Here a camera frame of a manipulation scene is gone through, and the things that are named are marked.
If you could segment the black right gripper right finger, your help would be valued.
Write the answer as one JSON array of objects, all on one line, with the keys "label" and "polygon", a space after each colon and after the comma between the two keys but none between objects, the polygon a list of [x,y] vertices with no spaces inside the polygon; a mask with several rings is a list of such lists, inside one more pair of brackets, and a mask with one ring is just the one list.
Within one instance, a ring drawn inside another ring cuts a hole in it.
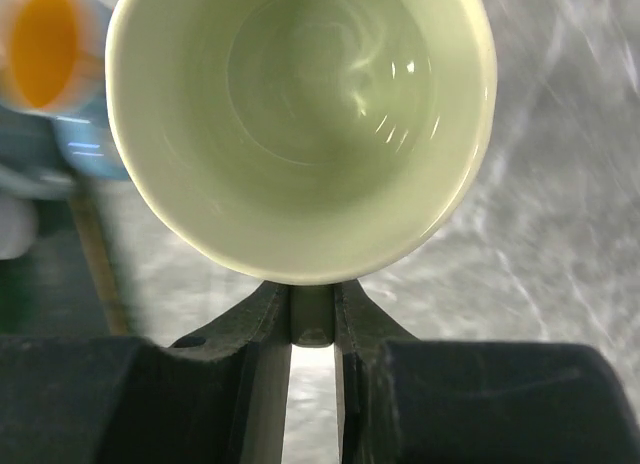
[{"label": "black right gripper right finger", "polygon": [[344,463],[635,463],[639,427],[594,348],[424,341],[357,281],[333,289]]}]

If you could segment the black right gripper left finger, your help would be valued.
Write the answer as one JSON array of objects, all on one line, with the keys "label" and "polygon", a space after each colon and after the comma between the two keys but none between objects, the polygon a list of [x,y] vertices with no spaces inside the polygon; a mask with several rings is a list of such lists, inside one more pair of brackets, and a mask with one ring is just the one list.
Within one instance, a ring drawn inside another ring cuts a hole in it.
[{"label": "black right gripper left finger", "polygon": [[131,336],[5,336],[1,459],[277,462],[288,324],[288,287],[266,282],[168,347]]}]

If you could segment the light green mug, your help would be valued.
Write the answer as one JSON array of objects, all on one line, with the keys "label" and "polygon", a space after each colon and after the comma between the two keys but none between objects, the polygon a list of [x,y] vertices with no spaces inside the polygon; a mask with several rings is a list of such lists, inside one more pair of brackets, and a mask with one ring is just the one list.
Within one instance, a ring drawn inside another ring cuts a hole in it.
[{"label": "light green mug", "polygon": [[282,284],[291,336],[421,246],[487,150],[482,0],[118,0],[109,122],[141,196],[214,262]]}]

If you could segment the blue butterfly mug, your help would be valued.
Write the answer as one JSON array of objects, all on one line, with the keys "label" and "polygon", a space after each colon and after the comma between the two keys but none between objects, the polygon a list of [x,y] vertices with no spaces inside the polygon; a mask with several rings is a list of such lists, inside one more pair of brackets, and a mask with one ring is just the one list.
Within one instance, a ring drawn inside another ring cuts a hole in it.
[{"label": "blue butterfly mug", "polygon": [[77,171],[126,180],[107,116],[111,15],[97,0],[3,0],[1,101],[48,119],[62,156]]}]

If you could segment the white grey mug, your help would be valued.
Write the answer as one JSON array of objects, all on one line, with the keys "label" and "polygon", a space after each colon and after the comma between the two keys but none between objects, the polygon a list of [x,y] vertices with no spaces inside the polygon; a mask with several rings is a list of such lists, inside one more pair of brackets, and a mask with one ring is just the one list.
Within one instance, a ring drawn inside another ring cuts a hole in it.
[{"label": "white grey mug", "polygon": [[0,257],[16,259],[33,245],[38,234],[38,217],[34,204],[9,194],[1,194]]}]

